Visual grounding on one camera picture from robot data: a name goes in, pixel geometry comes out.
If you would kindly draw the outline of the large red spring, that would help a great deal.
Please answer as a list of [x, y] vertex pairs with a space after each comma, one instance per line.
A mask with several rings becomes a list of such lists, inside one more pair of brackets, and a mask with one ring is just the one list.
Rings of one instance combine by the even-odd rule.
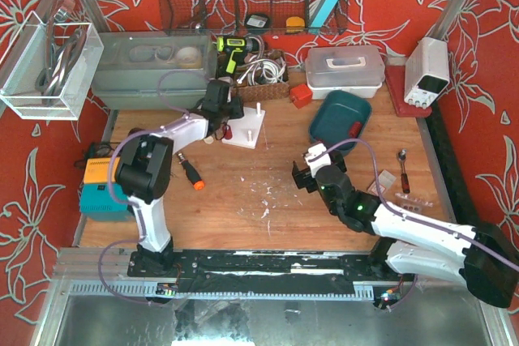
[[224, 129], [224, 140], [231, 140], [233, 138], [233, 132], [230, 125], [226, 125]]

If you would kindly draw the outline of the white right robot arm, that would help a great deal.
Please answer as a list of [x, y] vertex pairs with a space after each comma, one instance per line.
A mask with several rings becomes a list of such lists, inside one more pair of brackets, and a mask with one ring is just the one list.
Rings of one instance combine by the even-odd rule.
[[429, 276], [465, 288], [480, 301], [508, 308], [518, 283], [518, 253], [495, 225], [453, 224], [398, 207], [357, 190], [338, 152], [292, 168], [299, 189], [318, 192], [328, 212], [348, 229], [377, 236], [372, 271]]

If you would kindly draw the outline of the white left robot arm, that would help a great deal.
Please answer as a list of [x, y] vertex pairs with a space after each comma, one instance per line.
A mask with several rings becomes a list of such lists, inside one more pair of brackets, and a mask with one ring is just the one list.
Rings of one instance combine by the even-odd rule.
[[210, 80], [196, 107], [156, 130], [129, 135], [116, 150], [119, 162], [114, 178], [135, 215], [139, 251], [159, 255], [173, 250], [163, 196], [169, 186], [174, 154], [213, 135], [230, 119], [244, 116], [243, 102], [232, 94], [232, 87], [228, 76]]

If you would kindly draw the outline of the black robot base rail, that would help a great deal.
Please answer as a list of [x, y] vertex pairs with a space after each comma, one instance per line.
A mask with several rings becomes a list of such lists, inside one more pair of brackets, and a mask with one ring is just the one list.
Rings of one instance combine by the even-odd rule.
[[182, 293], [350, 294], [356, 283], [393, 286], [411, 276], [377, 271], [366, 253], [175, 250], [171, 267], [133, 252], [130, 277], [176, 279]]

